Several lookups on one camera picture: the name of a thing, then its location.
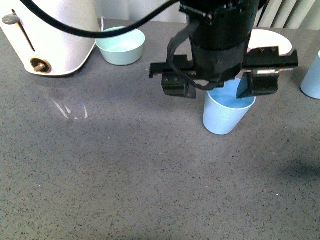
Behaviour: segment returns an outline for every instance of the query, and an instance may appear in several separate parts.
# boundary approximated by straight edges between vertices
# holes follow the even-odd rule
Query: light blue cup
[[[122,28],[124,26],[113,27],[104,30],[104,32]],[[125,66],[133,64],[141,58],[145,40],[144,33],[135,29],[120,36],[98,38],[95,43],[108,63]]]
[[[255,103],[255,96],[237,98],[239,83],[240,79],[236,78],[226,81],[222,88],[206,92],[203,124],[211,133],[230,133]]]
[[[301,90],[311,98],[320,99],[320,51],[302,81]]]

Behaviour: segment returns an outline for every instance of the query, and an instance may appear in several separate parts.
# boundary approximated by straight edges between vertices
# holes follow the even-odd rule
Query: white wall
[[[93,0],[97,16],[116,20],[140,20],[168,0]],[[179,12],[177,2],[153,19],[158,22],[185,23],[186,15]]]

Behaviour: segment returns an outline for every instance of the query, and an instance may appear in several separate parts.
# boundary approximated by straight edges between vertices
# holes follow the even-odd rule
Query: light blue bowl
[[[104,32],[122,28],[124,26],[113,27],[104,30]],[[144,33],[135,29],[120,36],[98,38],[95,43],[108,63],[125,66],[133,64],[141,58],[145,40]]]

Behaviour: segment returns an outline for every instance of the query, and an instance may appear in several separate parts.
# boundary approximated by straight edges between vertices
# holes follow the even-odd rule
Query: blue cup
[[[240,79],[236,78],[226,81],[224,87],[206,92],[203,124],[211,133],[230,133],[255,103],[255,96],[237,98],[239,83]]]
[[[313,99],[320,99],[320,51],[302,81],[301,90]]]

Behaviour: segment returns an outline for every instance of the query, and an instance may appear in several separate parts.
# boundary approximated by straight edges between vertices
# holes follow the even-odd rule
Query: speckled countertop
[[[148,23],[138,62],[95,49],[67,78],[26,72],[0,30],[1,239],[320,239],[320,100],[299,88],[320,32],[274,29],[299,67],[219,136],[203,126],[203,91],[169,97],[148,78],[183,27]]]

